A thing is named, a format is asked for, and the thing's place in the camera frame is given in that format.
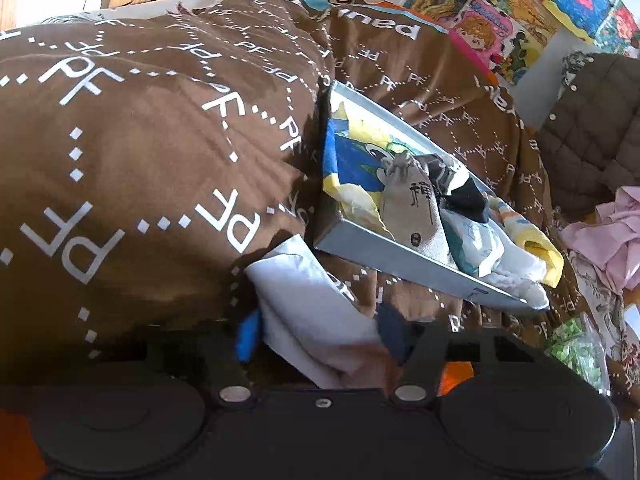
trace plastic bag of green pieces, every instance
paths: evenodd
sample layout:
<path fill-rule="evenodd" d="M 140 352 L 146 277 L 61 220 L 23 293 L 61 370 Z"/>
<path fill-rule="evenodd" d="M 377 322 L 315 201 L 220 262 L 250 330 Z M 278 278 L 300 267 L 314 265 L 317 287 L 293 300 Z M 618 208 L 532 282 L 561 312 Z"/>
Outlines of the plastic bag of green pieces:
<path fill-rule="evenodd" d="M 545 354 L 571 368 L 598 393 L 610 395 L 604 348 L 585 313 L 581 313 L 579 318 L 571 318 L 553 331 L 546 342 Z"/>

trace pink cloth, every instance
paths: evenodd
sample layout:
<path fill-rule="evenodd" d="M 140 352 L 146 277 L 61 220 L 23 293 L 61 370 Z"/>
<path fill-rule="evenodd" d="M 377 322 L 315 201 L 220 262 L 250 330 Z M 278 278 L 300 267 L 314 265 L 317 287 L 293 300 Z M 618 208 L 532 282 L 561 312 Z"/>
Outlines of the pink cloth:
<path fill-rule="evenodd" d="M 613 292 L 640 283 L 640 187 L 624 186 L 616 200 L 596 206 L 597 224 L 576 222 L 560 233 L 562 241 L 589 260 Z"/>

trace blanket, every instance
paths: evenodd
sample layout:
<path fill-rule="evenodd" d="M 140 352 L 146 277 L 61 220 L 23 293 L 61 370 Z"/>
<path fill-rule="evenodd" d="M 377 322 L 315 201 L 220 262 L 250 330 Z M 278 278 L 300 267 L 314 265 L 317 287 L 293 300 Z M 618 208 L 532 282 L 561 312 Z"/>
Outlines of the blanket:
<path fill-rule="evenodd" d="M 161 0 L 0 33 L 0 377 L 33 381 L 136 325 L 242 319 L 242 270 L 309 240 L 336 78 L 455 154 L 556 240 L 535 138 L 445 29 L 379 0 Z M 540 346 L 580 306 L 570 266 L 533 319 L 318 254 L 361 312 Z"/>

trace metal bolt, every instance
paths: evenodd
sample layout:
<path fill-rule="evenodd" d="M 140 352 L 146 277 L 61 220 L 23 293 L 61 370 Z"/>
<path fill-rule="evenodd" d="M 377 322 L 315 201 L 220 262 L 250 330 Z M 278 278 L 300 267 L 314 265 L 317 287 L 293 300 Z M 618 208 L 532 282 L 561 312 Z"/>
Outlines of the metal bolt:
<path fill-rule="evenodd" d="M 332 402 L 329 399 L 316 400 L 316 408 L 330 408 L 331 405 L 332 405 Z"/>
<path fill-rule="evenodd" d="M 427 392 L 420 386 L 407 384 L 396 389 L 396 397 L 404 402 L 418 402 L 427 396 Z"/>
<path fill-rule="evenodd" d="M 251 397 L 251 390 L 244 386 L 227 386 L 220 390 L 220 399 L 226 402 L 245 402 Z"/>

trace cardboard box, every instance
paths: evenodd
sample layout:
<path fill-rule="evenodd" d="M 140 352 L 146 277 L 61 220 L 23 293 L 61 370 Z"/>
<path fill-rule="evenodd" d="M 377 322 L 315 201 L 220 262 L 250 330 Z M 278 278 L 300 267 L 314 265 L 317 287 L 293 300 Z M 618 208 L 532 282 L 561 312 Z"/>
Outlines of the cardboard box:
<path fill-rule="evenodd" d="M 384 121 L 385 127 L 416 153 L 446 153 L 391 112 L 347 86 L 334 82 L 330 97 L 331 110 L 335 110 L 340 102 L 344 102 L 347 108 L 357 108 L 363 118 Z M 480 191 L 493 194 L 478 177 L 472 174 L 472 178 Z M 350 221 L 334 199 L 327 194 L 322 195 L 314 218 L 316 249 L 473 303 L 509 313 L 539 312 L 520 298 Z"/>

